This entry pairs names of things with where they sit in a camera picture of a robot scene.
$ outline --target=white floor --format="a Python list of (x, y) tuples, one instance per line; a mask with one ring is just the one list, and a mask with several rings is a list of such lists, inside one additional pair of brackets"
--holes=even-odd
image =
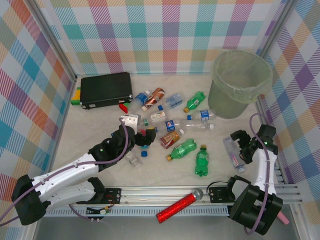
[[(197, 108), (204, 110), (208, 108), (208, 94), (211, 86), (209, 75), (132, 75), (132, 90), (136, 95), (145, 90), (153, 92), (157, 87), (166, 91), (166, 96), (176, 92), (184, 93), (186, 99), (193, 96), (196, 91), (203, 91), (207, 96), (205, 101)], [(186, 103), (170, 110), (170, 118), (186, 118), (183, 112)], [(147, 113), (157, 110), (152, 107)], [(173, 147), (164, 150), (159, 140), (150, 146), (148, 157), (140, 158), (143, 165), (133, 168), (129, 162), (122, 159), (115, 166), (105, 169), (98, 174), (105, 186), (173, 186), (173, 185), (208, 185), (213, 181), (227, 181), (229, 177), (239, 173), (234, 170), (229, 157), (223, 146), (223, 138), (236, 130), (246, 130), (252, 136), (249, 128), (249, 118), (256, 113), (254, 104), (250, 104), (244, 113), (235, 119), (217, 118), (213, 131), (198, 133), (189, 131), (176, 143), (183, 143), (193, 138), (197, 143), (197, 150), (191, 152), (182, 159), (168, 162), (166, 155), (170, 154)], [(80, 106), (70, 106), (65, 122), (63, 134), (58, 147), (53, 170), (68, 164), (90, 148), (109, 138), (110, 134), (118, 129), (120, 122), (118, 118), (124, 115), (117, 105), (84, 110)], [(253, 126), (258, 131), (260, 127), (259, 118), (253, 121)], [(206, 144), (210, 154), (208, 176), (199, 177), (195, 175), (196, 154), (200, 145)], [(246, 172), (240, 176), (252, 180), (255, 174), (255, 163), (246, 166)]]

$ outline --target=black box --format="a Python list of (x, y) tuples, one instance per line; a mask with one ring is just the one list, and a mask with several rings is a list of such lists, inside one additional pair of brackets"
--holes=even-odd
[(80, 106), (83, 109), (129, 103), (132, 99), (128, 72), (85, 77), (81, 80)]

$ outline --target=green soda bottle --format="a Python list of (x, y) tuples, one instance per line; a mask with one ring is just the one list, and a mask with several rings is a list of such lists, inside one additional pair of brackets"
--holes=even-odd
[(201, 145), (200, 151), (196, 155), (196, 166), (194, 173), (202, 176), (208, 175), (208, 163), (209, 163), (209, 154), (207, 153), (207, 146)]
[(193, 139), (189, 139), (185, 141), (184, 143), (180, 144), (179, 146), (176, 146), (170, 155), (166, 156), (166, 159), (168, 161), (172, 161), (172, 159), (181, 159), (188, 153), (194, 151), (197, 149), (197, 144)]
[(199, 104), (205, 100), (206, 96), (203, 91), (198, 91), (190, 100), (186, 103), (186, 107), (183, 109), (185, 113), (188, 113), (190, 110), (195, 110)]

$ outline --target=purple cable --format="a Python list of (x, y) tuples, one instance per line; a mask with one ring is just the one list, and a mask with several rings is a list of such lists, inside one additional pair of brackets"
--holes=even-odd
[[(125, 144), (124, 144), (124, 149), (123, 149), (122, 153), (121, 153), (118, 157), (116, 157), (115, 159), (110, 160), (110, 161), (99, 161), (99, 162), (97, 162), (97, 161), (85, 161), (85, 162), (78, 163), (78, 164), (77, 164), (78, 166), (85, 165), (85, 164), (112, 164), (112, 163), (114, 163), (114, 162), (116, 162), (116, 161), (119, 161), (119, 160), (122, 158), (122, 156), (126, 153), (126, 150), (127, 150), (128, 144), (129, 144), (129, 136), (128, 136), (127, 128), (126, 128), (124, 122), (122, 121), (122, 118), (119, 118), (119, 121), (120, 121), (120, 123), (121, 123), (121, 125), (122, 125), (122, 127), (123, 127), (123, 129), (124, 129), (124, 134), (125, 134)], [(60, 173), (62, 173), (62, 172), (64, 172), (64, 171), (66, 171), (66, 170), (72, 169), (72, 168), (76, 168), (76, 166), (74, 166), (74, 165), (67, 166), (67, 167), (65, 167), (65, 168), (63, 168), (63, 169), (61, 169), (61, 170), (59, 170), (59, 171), (51, 174), (50, 176), (44, 178), (43, 180), (46, 182), (46, 181), (48, 181), (49, 179), (53, 178), (54, 176), (56, 176), (56, 175), (58, 175), (58, 174), (60, 174)], [(19, 218), (19, 217), (17, 216), (17, 217), (12, 218), (12, 219), (9, 220), (9, 221), (6, 221), (6, 222), (4, 222), (4, 223), (1, 223), (1, 221), (2, 221), (2, 220), (5, 218), (5, 216), (10, 212), (10, 210), (11, 210), (22, 198), (24, 198), (27, 194), (29, 194), (31, 191), (33, 191), (33, 190), (36, 189), (37, 187), (39, 187), (41, 184), (42, 184), (42, 182), (39, 182), (39, 183), (37, 183), (36, 185), (34, 185), (33, 187), (31, 187), (30, 189), (28, 189), (28, 190), (27, 190), (26, 192), (24, 192), (23, 194), (21, 194), (21, 196), (18, 197), (18, 198), (8, 207), (8, 209), (7, 209), (6, 211), (4, 211), (4, 213), (0, 216), (0, 227), (3, 227), (4, 225), (7, 225), (7, 224), (9, 224), (9, 223), (11, 223), (11, 222), (13, 222), (14, 220), (16, 220), (16, 219)]]
[(253, 135), (255, 136), (255, 138), (258, 140), (258, 142), (262, 145), (263, 147), (263, 150), (265, 152), (265, 156), (266, 156), (266, 178), (265, 178), (265, 189), (264, 189), (264, 197), (263, 197), (263, 202), (262, 202), (262, 205), (261, 205), (261, 209), (260, 209), (260, 212), (258, 214), (258, 217), (252, 227), (252, 229), (248, 232), (247, 228), (244, 226), (243, 229), (244, 229), (244, 232), (247, 234), (247, 235), (251, 235), (253, 234), (258, 225), (259, 225), (259, 222), (262, 218), (262, 215), (264, 214), (264, 211), (265, 211), (265, 207), (266, 207), (266, 204), (267, 204), (267, 199), (268, 199), (268, 189), (269, 189), (269, 179), (270, 179), (270, 157), (269, 157), (269, 154), (268, 154), (268, 150), (265, 146), (265, 144), (262, 142), (262, 140), (260, 139), (260, 137), (258, 137), (258, 135), (256, 134), (253, 126), (252, 126), (252, 119), (255, 117), (255, 116), (261, 116), (263, 117), (266, 122), (268, 122), (268, 119), (260, 114), (260, 113), (255, 113), (253, 114), (251, 117), (250, 117), (250, 120), (249, 120), (249, 125), (250, 125), (250, 129), (253, 133)]

